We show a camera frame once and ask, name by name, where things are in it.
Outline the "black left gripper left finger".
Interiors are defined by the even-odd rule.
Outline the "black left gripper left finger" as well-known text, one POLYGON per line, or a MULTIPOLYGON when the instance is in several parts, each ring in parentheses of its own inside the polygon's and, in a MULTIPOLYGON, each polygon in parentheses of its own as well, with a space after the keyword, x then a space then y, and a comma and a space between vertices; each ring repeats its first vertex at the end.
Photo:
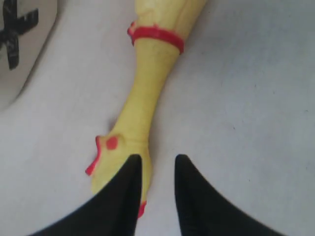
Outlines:
POLYGON ((77 210, 36 236, 132 236, 142 190, 142 160, 131 155, 114 177, 77 210))

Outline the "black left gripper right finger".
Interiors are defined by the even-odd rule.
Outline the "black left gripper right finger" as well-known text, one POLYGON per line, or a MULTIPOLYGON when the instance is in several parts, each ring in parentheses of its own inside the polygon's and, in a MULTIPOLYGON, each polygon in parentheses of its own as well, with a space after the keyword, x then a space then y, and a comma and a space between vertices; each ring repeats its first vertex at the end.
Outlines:
POLYGON ((279 236, 222 196, 190 158, 175 158, 175 201, 183 236, 279 236))

